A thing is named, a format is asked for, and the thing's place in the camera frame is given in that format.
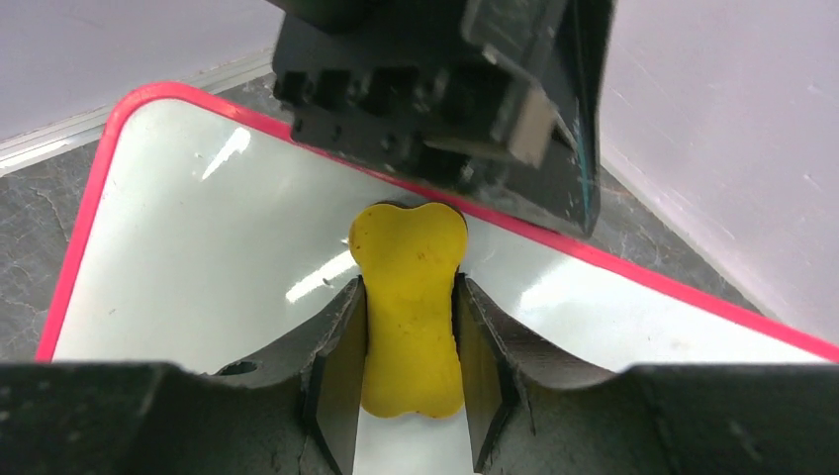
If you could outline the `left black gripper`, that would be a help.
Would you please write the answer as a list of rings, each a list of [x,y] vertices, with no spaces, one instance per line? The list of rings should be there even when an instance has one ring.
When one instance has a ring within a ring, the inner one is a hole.
[[[296,142],[548,230],[593,233],[614,2],[279,8],[273,94]]]

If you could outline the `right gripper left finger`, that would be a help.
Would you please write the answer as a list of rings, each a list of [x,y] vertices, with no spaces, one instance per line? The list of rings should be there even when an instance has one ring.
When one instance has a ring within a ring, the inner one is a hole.
[[[296,379],[303,433],[332,474],[351,474],[366,352],[366,294],[356,276],[314,316],[213,377],[251,389]]]

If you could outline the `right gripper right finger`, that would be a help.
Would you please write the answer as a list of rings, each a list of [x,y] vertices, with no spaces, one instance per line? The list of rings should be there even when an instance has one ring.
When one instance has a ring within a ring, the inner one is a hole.
[[[526,385],[552,391],[601,383],[614,375],[550,342],[513,318],[464,273],[452,294],[472,465],[489,472],[491,453],[513,411],[530,409]]]

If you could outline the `pink framed whiteboard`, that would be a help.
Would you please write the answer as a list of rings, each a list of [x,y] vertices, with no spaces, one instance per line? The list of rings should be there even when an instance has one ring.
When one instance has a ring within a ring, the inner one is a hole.
[[[213,374],[361,276],[354,219],[442,203],[468,230],[458,273],[550,342],[614,373],[526,385],[487,474],[834,474],[838,350],[582,242],[369,174],[286,124],[177,83],[127,96],[93,160],[37,352],[33,462],[5,471],[332,474],[296,379]],[[474,471],[453,416],[361,406],[351,474]]]

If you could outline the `yellow bone-shaped eraser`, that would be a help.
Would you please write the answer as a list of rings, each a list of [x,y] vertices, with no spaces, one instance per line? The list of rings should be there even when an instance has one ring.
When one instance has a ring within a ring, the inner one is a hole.
[[[348,240],[366,297],[362,408],[384,419],[453,416],[464,404],[452,324],[463,216],[442,203],[378,203],[354,219]]]

